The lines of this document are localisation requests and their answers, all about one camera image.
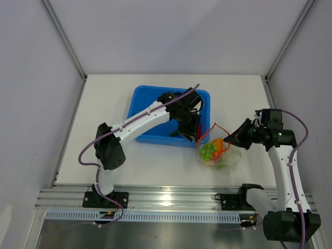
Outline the red chili pepper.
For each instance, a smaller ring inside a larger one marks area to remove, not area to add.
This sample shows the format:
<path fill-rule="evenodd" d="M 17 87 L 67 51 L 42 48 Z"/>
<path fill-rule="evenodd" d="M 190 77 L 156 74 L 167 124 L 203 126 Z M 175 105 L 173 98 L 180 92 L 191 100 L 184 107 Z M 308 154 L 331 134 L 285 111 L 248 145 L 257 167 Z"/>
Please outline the red chili pepper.
<path fill-rule="evenodd" d="M 201 125 L 198 126 L 198 132 L 197 132 L 197 138 L 199 139 L 202 135 L 202 132 L 201 132 Z"/>

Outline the green chili pepper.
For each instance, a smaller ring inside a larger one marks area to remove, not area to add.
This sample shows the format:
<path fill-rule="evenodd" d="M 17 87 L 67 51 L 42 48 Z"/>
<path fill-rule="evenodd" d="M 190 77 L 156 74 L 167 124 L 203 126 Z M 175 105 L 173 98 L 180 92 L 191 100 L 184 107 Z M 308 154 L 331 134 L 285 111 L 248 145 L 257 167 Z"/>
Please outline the green chili pepper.
<path fill-rule="evenodd" d="M 170 134 L 170 137 L 174 137 L 174 136 L 177 136 L 179 134 L 179 132 L 176 130 L 176 131 L 173 131 L 171 134 Z"/>

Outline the orange red mango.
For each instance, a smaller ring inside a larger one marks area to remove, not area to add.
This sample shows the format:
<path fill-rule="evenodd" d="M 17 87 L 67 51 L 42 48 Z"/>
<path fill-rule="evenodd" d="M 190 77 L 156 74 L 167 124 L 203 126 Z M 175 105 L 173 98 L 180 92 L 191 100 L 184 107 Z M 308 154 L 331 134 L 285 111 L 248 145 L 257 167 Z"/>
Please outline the orange red mango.
<path fill-rule="evenodd" d="M 217 159 L 219 159 L 222 155 L 222 153 L 224 152 L 224 143 L 223 143 L 223 139 L 221 138 L 217 138 L 212 142 L 213 148 L 214 148 L 214 152 L 213 152 L 213 161 L 216 161 Z"/>

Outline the green grape bunch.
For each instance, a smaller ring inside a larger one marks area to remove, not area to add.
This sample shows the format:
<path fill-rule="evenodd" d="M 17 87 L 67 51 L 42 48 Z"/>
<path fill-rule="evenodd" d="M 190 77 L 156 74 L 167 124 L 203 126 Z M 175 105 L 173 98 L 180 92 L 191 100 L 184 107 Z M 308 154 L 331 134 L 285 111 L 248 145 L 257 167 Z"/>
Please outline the green grape bunch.
<path fill-rule="evenodd" d="M 214 148 L 213 148 L 212 142 L 206 143 L 201 147 L 201 149 L 199 151 L 199 156 L 203 161 L 209 162 L 213 158 L 213 152 L 214 152 Z"/>

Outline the white cauliflower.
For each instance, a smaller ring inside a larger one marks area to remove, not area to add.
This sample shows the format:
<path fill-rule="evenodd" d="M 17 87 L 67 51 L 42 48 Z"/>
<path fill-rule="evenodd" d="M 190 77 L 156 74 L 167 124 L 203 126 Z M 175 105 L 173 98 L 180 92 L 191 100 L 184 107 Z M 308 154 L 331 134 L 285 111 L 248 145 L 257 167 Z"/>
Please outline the white cauliflower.
<path fill-rule="evenodd" d="M 238 165 L 242 158 L 242 154 L 237 149 L 230 149 L 224 153 L 218 160 L 216 168 L 221 169 L 232 169 Z"/>

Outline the clear zip top bag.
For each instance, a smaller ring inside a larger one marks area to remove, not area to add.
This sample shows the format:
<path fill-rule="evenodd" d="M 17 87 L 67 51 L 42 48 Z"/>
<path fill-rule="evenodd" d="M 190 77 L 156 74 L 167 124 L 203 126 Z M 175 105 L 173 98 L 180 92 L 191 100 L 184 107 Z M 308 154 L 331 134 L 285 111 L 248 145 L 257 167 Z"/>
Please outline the clear zip top bag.
<path fill-rule="evenodd" d="M 235 173 L 242 159 L 241 152 L 224 141 L 229 134 L 222 126 L 213 123 L 195 146 L 198 161 L 225 177 Z"/>

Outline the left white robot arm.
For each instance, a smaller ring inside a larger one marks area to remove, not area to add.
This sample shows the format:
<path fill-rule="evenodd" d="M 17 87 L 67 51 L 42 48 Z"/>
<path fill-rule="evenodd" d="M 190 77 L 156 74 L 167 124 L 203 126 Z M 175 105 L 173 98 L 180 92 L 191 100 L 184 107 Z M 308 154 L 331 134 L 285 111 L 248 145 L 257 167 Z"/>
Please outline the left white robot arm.
<path fill-rule="evenodd" d="M 143 111 L 127 120 L 108 126 L 99 125 L 93 143 L 98 170 L 94 183 L 94 201 L 108 207 L 113 200 L 114 184 L 111 172 L 126 160 L 124 147 L 138 136 L 170 120 L 177 122 L 177 133 L 189 141 L 197 141 L 204 101 L 198 92 L 188 88 L 185 92 L 165 92 Z"/>

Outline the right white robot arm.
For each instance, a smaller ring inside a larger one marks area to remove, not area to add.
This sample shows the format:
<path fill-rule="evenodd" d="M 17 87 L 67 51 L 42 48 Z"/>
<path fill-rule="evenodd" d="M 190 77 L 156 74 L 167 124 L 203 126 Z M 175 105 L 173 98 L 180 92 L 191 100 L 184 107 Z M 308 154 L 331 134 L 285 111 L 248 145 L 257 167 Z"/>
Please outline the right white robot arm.
<path fill-rule="evenodd" d="M 282 109 L 256 111 L 255 120 L 246 119 L 224 142 L 248 150 L 252 144 L 265 147 L 272 163 L 277 198 L 273 201 L 259 184 L 242 184 L 238 189 L 237 204 L 242 209 L 252 207 L 262 217 L 263 232 L 269 241 L 282 245 L 298 243 L 304 248 L 321 226 L 319 214 L 311 211 L 302 188 L 298 170 L 297 151 L 306 141 L 296 141 L 293 130 L 283 125 Z"/>

